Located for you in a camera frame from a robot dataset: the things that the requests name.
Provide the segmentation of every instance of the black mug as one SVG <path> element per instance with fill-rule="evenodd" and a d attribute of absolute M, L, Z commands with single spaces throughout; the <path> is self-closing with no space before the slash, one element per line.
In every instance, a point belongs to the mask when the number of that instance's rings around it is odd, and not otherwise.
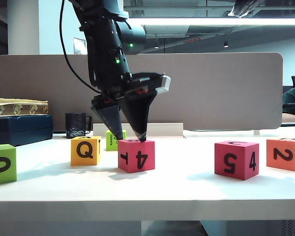
<path fill-rule="evenodd" d="M 86 133 L 86 118 L 88 118 L 88 133 Z M 85 136 L 90 133 L 92 117 L 86 116 L 85 113 L 66 113 L 65 130 L 66 137 L 72 139 L 78 136 Z"/>

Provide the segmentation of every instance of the yellow cube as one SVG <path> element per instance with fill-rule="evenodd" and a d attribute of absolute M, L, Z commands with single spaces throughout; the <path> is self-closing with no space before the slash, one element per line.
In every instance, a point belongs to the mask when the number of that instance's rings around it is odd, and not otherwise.
<path fill-rule="evenodd" d="M 100 139 L 101 136 L 71 139 L 71 166 L 97 165 L 101 158 Z"/>

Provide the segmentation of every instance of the gray partition panel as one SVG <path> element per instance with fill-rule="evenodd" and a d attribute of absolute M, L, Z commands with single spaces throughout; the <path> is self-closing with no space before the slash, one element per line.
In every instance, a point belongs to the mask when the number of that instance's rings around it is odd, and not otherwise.
<path fill-rule="evenodd" d="M 87 56 L 70 55 L 88 81 Z M 170 92 L 156 97 L 149 122 L 184 129 L 274 129 L 281 124 L 283 60 L 277 53 L 129 55 L 132 73 L 166 72 Z M 69 70 L 63 55 L 0 56 L 0 97 L 48 100 L 55 130 L 64 113 L 90 110 L 95 95 Z"/>

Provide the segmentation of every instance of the ceiling light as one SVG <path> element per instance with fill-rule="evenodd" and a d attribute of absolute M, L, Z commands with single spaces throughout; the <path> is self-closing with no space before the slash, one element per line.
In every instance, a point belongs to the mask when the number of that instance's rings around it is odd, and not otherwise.
<path fill-rule="evenodd" d="M 249 11 L 260 3 L 261 0 L 237 0 L 229 16 L 244 17 Z"/>
<path fill-rule="evenodd" d="M 295 18 L 130 18 L 149 26 L 295 26 Z"/>

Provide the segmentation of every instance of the white pillar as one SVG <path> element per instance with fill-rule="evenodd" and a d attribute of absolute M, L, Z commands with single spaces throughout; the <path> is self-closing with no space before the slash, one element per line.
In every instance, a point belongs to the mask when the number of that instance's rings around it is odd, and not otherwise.
<path fill-rule="evenodd" d="M 9 54 L 39 54 L 38 0 L 7 0 Z"/>
<path fill-rule="evenodd" d="M 123 0 L 118 0 L 118 6 L 120 10 L 123 10 Z"/>

